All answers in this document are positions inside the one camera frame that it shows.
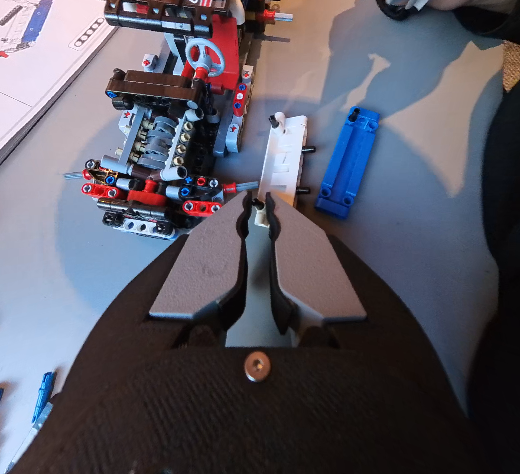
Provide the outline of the pile of toy bricks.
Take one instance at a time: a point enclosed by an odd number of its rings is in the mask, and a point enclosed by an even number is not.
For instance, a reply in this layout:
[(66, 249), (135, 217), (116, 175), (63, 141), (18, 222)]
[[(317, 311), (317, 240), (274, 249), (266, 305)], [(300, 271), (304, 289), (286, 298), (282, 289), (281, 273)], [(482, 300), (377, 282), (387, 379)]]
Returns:
[(9, 376), (1, 371), (1, 451), (19, 444), (53, 392), (54, 370), (37, 366)]

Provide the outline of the person's right forearm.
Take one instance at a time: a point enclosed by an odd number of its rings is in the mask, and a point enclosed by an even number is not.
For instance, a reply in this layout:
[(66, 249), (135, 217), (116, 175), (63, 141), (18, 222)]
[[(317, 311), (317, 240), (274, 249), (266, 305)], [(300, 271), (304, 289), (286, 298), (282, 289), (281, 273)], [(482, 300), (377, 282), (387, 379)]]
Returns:
[(518, 6), (509, 14), (477, 7), (459, 7), (453, 14), (473, 34), (519, 44)]

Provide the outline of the toy brick car model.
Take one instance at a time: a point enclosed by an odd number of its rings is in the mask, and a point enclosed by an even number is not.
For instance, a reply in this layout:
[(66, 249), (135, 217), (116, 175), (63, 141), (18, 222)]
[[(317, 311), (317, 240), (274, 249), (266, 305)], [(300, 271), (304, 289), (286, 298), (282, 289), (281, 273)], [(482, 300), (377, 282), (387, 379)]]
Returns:
[(81, 192), (105, 226), (173, 241), (217, 212), (225, 195), (258, 187), (225, 185), (211, 173), (217, 157), (241, 147), (251, 40), (293, 15), (271, 7), (280, 0), (101, 1), (109, 25), (161, 32), (166, 46), (145, 54), (143, 70), (114, 69), (107, 84), (123, 147), (64, 178), (85, 180)]

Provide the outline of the light grey desk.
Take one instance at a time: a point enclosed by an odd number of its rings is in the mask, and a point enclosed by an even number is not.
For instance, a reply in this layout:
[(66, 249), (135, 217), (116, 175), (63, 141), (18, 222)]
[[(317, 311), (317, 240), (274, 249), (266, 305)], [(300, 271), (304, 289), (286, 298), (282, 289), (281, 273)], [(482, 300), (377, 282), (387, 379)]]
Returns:
[[(242, 151), (220, 160), (231, 181), (259, 177), (267, 118), (306, 115), (317, 153), (305, 158), (311, 195), (298, 208), (366, 262), (411, 309), (463, 408), (470, 364), (496, 306), (497, 269), (480, 209), (483, 147), (502, 98), (502, 46), (452, 14), (404, 22), (374, 0), (282, 0), (291, 23), (266, 29)], [(104, 95), (113, 68), (139, 69), (162, 35), (122, 28), (1, 166), (1, 371), (56, 371), (55, 392), (90, 330), (168, 243), (104, 227), (79, 179), (88, 158), (121, 144)], [(352, 107), (379, 127), (346, 219), (315, 209)]]

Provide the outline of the toy brick instruction manual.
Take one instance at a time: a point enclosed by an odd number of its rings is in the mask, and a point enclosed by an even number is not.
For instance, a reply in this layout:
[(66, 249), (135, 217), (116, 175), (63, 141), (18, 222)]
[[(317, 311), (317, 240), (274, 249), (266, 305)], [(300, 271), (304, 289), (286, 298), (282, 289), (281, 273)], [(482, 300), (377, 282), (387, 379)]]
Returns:
[(98, 0), (1, 0), (1, 163), (113, 35)]

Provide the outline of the white toy brick panel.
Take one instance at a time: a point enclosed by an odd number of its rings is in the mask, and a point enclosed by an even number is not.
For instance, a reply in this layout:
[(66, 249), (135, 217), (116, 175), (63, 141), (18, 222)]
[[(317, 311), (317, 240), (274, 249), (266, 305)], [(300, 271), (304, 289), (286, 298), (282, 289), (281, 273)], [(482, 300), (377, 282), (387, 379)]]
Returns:
[(296, 188), (300, 185), (308, 118), (286, 117), (275, 113), (280, 122), (270, 129), (257, 198), (265, 203), (268, 192), (275, 193), (291, 206), (296, 206)]

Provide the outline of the person's torso in dark clothing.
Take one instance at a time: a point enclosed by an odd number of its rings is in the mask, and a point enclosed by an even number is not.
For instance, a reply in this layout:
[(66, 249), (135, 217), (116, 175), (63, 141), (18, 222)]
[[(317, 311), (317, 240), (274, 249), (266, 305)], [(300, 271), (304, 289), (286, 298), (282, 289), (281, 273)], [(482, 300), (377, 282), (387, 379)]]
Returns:
[(519, 473), (519, 82), (504, 94), (488, 131), (482, 208), (498, 304), (473, 360), (469, 409), (494, 468)]

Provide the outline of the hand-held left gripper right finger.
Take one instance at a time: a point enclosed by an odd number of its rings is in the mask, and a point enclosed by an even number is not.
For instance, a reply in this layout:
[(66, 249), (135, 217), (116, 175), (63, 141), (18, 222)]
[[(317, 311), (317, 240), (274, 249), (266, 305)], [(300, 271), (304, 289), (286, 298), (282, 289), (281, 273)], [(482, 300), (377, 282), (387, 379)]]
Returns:
[(367, 312), (326, 233), (276, 194), (266, 194), (265, 207), (271, 310), (279, 333), (365, 320)]

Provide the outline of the blue toy brick panel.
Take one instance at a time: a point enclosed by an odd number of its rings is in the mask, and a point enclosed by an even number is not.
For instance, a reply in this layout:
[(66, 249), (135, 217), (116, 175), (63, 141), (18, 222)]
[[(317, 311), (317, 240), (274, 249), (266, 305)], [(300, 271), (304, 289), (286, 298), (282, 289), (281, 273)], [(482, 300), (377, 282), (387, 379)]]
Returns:
[[(354, 108), (359, 108), (360, 114), (355, 122), (350, 122), (348, 117)], [(379, 119), (379, 113), (371, 110), (350, 109), (315, 201), (317, 211), (341, 220), (348, 217), (365, 172)]]

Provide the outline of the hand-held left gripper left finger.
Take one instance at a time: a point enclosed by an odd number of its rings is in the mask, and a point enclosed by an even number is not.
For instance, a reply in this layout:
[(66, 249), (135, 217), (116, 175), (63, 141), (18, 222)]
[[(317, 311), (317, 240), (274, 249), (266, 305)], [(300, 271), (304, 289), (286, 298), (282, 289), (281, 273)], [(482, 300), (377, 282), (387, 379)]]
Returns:
[(149, 314), (228, 330), (245, 308), (250, 192), (243, 191), (195, 227)]

